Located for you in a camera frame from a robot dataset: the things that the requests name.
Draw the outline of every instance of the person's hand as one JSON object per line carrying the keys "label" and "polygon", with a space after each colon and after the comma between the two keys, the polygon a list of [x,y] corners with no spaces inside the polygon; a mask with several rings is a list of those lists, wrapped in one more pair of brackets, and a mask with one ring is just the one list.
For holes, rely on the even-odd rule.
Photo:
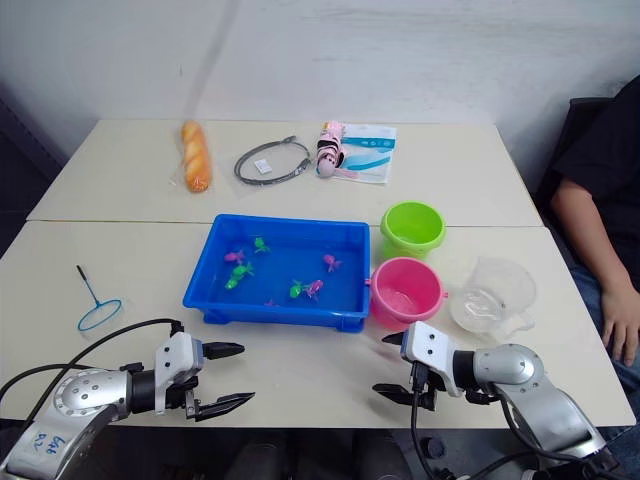
{"label": "person's hand", "polygon": [[624,363],[631,366],[638,349],[640,334],[640,293],[631,284],[602,292],[604,329],[602,342],[609,346],[613,336],[613,358],[620,360],[624,347]]}

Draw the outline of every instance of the jeans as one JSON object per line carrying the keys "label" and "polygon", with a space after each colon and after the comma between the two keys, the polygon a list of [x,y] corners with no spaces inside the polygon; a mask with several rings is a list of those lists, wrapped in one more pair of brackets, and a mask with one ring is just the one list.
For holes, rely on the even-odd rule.
{"label": "jeans", "polygon": [[[602,296],[600,284],[593,274],[581,265],[572,267],[570,271],[582,300],[589,310],[591,319],[598,333],[602,335],[604,315],[600,302]],[[636,416],[636,425],[604,427],[600,428],[600,433],[607,440],[607,445],[613,454],[622,463],[627,475],[630,475],[630,478],[640,478],[640,424],[638,424],[638,418],[640,418],[640,352],[630,367],[618,360],[612,359],[611,362]]]}

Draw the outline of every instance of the person's arm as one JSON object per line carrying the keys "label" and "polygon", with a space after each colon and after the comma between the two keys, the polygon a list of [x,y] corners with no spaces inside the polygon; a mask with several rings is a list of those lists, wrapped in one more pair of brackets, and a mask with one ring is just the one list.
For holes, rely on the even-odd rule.
{"label": "person's arm", "polygon": [[640,293],[611,245],[591,194],[566,177],[551,200],[571,244],[602,285],[605,346],[613,333],[613,356],[631,365],[638,348]]}

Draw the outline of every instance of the toy fish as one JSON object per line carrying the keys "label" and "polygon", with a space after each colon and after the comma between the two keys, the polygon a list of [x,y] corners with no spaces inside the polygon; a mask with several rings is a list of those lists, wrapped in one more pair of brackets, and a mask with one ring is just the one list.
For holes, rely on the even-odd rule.
{"label": "toy fish", "polygon": [[234,288],[236,288],[238,286],[238,278],[237,277],[231,277],[229,279],[229,281],[227,282],[227,284],[224,286],[224,288],[226,288],[227,290],[232,290]]}
{"label": "toy fish", "polygon": [[336,260],[336,257],[334,257],[333,255],[327,254],[324,257],[322,257],[322,259],[324,260],[324,263],[329,265],[329,269],[327,270],[328,272],[333,272],[334,270],[337,270],[340,267],[340,265],[342,265],[342,261]]}
{"label": "toy fish", "polygon": [[271,249],[269,247],[267,247],[267,244],[264,243],[264,238],[262,238],[262,237],[256,238],[256,240],[255,240],[255,242],[253,242],[253,244],[256,246],[256,253],[270,252],[271,251]]}
{"label": "toy fish", "polygon": [[316,280],[315,282],[310,283],[304,287],[304,291],[307,292],[309,298],[315,298],[320,289],[324,286],[324,282],[322,280]]}
{"label": "toy fish", "polygon": [[303,290],[302,283],[297,280],[293,281],[293,286],[289,289],[289,296],[291,298],[298,298]]}
{"label": "toy fish", "polygon": [[233,277],[237,278],[238,280],[242,280],[242,278],[244,278],[246,274],[249,274],[251,276],[254,275],[251,262],[248,262],[246,265],[238,265],[231,272],[231,275],[233,275]]}
{"label": "toy fish", "polygon": [[229,252],[224,256],[225,262],[238,262],[238,265],[242,265],[244,260],[244,253],[242,250],[239,252]]}

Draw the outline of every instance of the pink toy fish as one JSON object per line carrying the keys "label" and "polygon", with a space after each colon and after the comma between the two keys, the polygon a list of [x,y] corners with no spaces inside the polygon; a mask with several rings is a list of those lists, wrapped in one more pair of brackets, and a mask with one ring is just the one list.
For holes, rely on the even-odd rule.
{"label": "pink toy fish", "polygon": [[329,269],[328,269],[329,272],[333,272],[334,270],[337,270],[338,267],[342,265],[342,261],[336,260],[336,257],[334,257],[333,255],[327,254],[324,257],[322,257],[322,259],[324,260],[324,263],[329,265]]}
{"label": "pink toy fish", "polygon": [[307,295],[309,295],[309,298],[315,298],[323,286],[324,286],[324,283],[322,280],[316,280],[315,282],[307,285],[304,291],[307,292]]}
{"label": "pink toy fish", "polygon": [[224,256],[225,262],[238,262],[238,265],[242,265],[243,260],[244,253],[242,253],[242,250],[239,252],[229,252]]}

